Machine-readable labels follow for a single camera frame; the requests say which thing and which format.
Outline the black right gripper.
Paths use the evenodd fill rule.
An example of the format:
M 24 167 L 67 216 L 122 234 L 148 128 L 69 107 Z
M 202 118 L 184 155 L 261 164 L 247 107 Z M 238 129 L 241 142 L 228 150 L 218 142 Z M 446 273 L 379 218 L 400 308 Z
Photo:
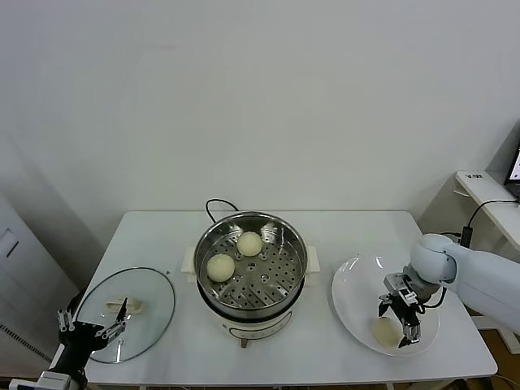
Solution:
M 420 323 L 418 315 L 423 313 L 423 307 L 417 302 L 407 305 L 400 297 L 392 294 L 382 295 L 378 306 L 378 316 L 383 317 L 388 309 L 392 310 L 401 323 L 405 323 L 402 326 L 403 338 L 398 348 L 402 349 L 417 344 L 421 340 L 420 324 L 407 323 Z

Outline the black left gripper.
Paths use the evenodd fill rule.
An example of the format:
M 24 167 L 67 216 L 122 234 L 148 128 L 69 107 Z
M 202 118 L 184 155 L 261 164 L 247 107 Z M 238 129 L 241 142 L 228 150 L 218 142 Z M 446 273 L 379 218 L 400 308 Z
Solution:
M 85 295 L 86 289 L 82 289 L 67 304 L 64 310 L 58 310 L 58 338 L 64 346 L 65 352 L 86 353 L 102 350 L 106 347 L 106 340 L 113 339 L 124 331 L 127 313 L 128 299 L 125 297 L 121 303 L 115 321 L 107 327 L 93 323 L 73 321 L 73 314 L 79 307 Z

